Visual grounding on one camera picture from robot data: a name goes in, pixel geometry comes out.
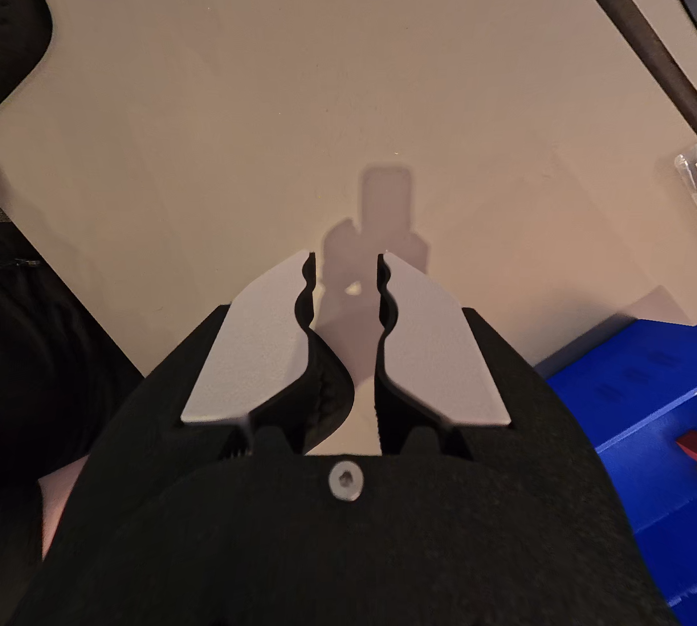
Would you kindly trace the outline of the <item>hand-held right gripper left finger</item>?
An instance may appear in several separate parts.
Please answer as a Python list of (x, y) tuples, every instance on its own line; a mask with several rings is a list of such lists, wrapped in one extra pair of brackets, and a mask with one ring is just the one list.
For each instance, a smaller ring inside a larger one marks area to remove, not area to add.
[(301, 250), (250, 282), (229, 304), (180, 414), (187, 427), (282, 428), (304, 447), (317, 385), (309, 325), (316, 257)]

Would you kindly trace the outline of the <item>blue plastic bin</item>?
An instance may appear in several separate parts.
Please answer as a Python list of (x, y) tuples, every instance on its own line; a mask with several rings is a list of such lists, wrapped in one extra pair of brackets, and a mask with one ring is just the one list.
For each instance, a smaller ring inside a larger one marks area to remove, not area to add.
[(643, 559), (683, 625), (696, 624), (696, 327), (636, 320), (547, 382), (583, 428)]

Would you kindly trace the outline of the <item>person's pink clothing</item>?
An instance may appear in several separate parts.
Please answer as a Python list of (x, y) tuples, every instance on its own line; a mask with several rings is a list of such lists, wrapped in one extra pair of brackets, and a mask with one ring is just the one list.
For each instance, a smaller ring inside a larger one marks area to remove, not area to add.
[(65, 505), (88, 458), (88, 455), (82, 456), (38, 480), (42, 500), (42, 560), (47, 556)]

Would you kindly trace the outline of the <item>dark cloth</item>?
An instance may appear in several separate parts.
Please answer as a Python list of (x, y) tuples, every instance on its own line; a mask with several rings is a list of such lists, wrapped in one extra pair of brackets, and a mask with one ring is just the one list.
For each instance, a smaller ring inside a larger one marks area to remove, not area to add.
[(143, 376), (8, 218), (1, 174), (1, 573), (44, 556), (39, 479), (90, 451)]

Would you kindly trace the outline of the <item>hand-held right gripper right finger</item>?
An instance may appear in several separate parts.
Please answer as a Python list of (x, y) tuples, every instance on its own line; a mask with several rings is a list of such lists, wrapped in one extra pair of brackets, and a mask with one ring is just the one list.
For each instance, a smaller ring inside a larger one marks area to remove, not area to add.
[(380, 447), (404, 447), (413, 429), (439, 447), (465, 447), (466, 427), (507, 428), (511, 416), (458, 300), (394, 253), (378, 256), (374, 404)]

